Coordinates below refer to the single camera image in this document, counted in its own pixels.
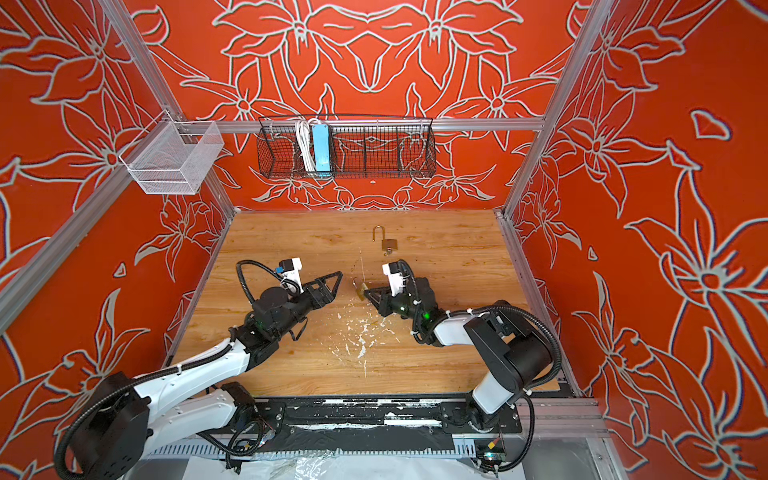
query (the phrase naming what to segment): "wooden table surface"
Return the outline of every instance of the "wooden table surface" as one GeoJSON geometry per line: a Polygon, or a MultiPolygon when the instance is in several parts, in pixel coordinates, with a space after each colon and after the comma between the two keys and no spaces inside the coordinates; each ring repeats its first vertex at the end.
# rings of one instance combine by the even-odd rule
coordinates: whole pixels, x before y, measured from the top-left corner
{"type": "MultiPolygon", "coordinates": [[[[308,315],[299,341],[286,335],[265,363],[235,378],[255,396],[467,392],[478,384],[488,370],[474,346],[419,345],[410,319],[383,318],[357,296],[353,282],[387,284],[382,264],[388,261],[402,258],[429,279],[443,309],[500,299],[527,308],[489,210],[238,214],[175,360],[218,343],[250,311],[235,274],[238,260],[275,268],[291,257],[301,257],[303,282],[337,270],[344,277],[336,300],[308,315]],[[392,256],[383,256],[380,229],[372,241],[375,225],[398,240],[392,256]]],[[[261,269],[243,271],[256,297],[276,285],[261,269]]],[[[558,388],[552,381],[538,389],[558,388]]]]}

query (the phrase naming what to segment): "white cable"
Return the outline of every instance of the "white cable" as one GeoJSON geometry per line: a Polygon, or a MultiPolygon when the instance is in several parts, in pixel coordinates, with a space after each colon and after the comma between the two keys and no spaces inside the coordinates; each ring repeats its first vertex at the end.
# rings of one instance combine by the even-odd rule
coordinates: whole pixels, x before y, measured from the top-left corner
{"type": "Polygon", "coordinates": [[[314,172],[316,168],[315,159],[312,158],[312,151],[310,150],[310,143],[312,142],[310,123],[322,124],[317,118],[310,118],[309,121],[296,121],[296,141],[299,142],[301,158],[304,160],[304,169],[308,172],[314,172]]]}

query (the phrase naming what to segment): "wire basket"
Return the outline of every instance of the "wire basket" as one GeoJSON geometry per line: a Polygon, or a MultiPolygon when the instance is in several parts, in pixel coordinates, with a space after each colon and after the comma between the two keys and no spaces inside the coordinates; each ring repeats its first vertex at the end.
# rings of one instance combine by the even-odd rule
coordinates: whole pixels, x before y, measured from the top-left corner
{"type": "MultiPolygon", "coordinates": [[[[259,172],[267,178],[429,178],[435,174],[432,119],[325,115],[330,171],[308,172],[296,139],[296,121],[314,115],[262,117],[257,135],[259,172]]],[[[310,142],[312,156],[314,146],[310,142]]]]}
{"type": "Polygon", "coordinates": [[[216,122],[196,144],[185,143],[171,122],[157,126],[146,146],[125,164],[146,194],[196,194],[224,146],[216,122]]]}

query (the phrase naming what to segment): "orange wall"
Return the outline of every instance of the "orange wall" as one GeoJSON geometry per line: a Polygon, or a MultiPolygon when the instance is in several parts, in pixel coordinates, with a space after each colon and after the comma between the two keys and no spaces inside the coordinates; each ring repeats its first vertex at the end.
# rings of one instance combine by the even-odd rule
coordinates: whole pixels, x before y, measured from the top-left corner
{"type": "MultiPolygon", "coordinates": [[[[160,111],[97,5],[0,8],[0,288],[160,111]]],[[[212,198],[130,185],[2,334],[0,478],[57,478],[56,442],[98,382],[160,366],[224,226],[212,198]]]]}
{"type": "Polygon", "coordinates": [[[96,385],[161,366],[223,226],[206,186],[131,184],[112,205],[2,335],[0,478],[58,478],[55,445],[96,385]]]}
{"type": "MultiPolygon", "coordinates": [[[[127,0],[190,119],[314,112],[544,113],[588,2],[127,0]]],[[[492,208],[531,132],[440,135],[425,180],[267,180],[253,136],[227,135],[217,173],[244,210],[492,208]]]]}
{"type": "Polygon", "coordinates": [[[0,289],[160,112],[93,3],[0,10],[0,289]]]}
{"type": "Polygon", "coordinates": [[[618,2],[515,211],[632,478],[768,472],[758,5],[618,2]]]}

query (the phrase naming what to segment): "padlock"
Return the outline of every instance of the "padlock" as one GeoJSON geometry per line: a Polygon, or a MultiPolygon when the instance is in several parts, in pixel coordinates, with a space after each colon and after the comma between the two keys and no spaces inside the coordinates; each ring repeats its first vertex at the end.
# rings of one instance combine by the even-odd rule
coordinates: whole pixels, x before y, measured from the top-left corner
{"type": "Polygon", "coordinates": [[[386,232],[384,231],[384,227],[381,225],[376,225],[373,227],[373,241],[376,241],[376,229],[380,228],[382,229],[382,250],[384,251],[384,257],[388,257],[389,255],[392,255],[393,250],[397,250],[397,240],[393,238],[387,238],[386,232]]]}

